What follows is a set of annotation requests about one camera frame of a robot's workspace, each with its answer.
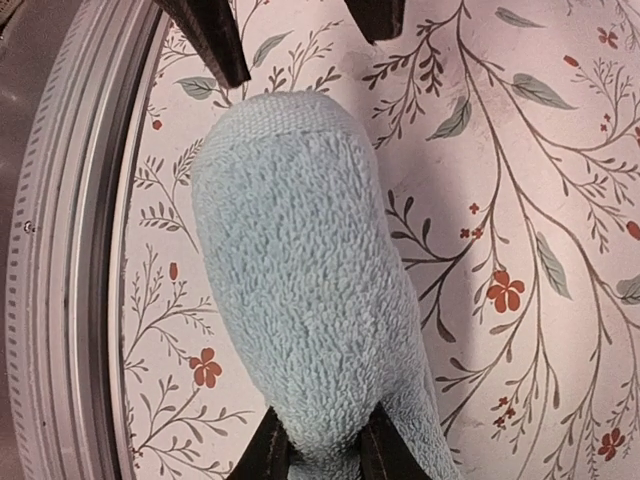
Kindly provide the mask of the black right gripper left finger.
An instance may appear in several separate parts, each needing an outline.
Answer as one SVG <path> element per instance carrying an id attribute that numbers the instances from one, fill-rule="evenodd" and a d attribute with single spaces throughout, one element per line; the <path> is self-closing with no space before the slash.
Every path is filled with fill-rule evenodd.
<path id="1" fill-rule="evenodd" d="M 288 435 L 270 407 L 234 467 L 234 480 L 287 480 L 290 453 Z"/>

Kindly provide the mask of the light blue towel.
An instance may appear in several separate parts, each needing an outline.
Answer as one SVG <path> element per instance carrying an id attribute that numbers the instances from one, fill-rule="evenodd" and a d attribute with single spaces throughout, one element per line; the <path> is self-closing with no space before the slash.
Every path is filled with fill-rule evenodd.
<path id="1" fill-rule="evenodd" d="M 362 126 L 320 93 L 237 104 L 193 164 L 192 206 L 228 335 L 288 435 L 288 479 L 363 479 L 379 403 L 425 479 L 459 478 Z"/>

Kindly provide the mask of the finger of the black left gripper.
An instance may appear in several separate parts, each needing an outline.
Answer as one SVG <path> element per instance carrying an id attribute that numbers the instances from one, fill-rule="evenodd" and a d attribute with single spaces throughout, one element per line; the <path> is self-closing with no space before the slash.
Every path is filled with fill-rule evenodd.
<path id="1" fill-rule="evenodd" d="M 251 79 L 240 32 L 228 1 L 157 0 L 224 88 Z"/>
<path id="2" fill-rule="evenodd" d="M 402 34 L 405 0 L 345 0 L 345 4 L 369 44 L 393 40 Z"/>

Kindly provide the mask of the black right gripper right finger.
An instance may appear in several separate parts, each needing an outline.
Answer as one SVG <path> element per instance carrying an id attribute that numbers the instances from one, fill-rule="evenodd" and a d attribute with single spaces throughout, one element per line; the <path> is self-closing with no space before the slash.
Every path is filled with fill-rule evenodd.
<path id="1" fill-rule="evenodd" d="M 411 454 L 381 403 L 359 434 L 360 469 L 364 480 L 424 480 L 425 472 Z"/>

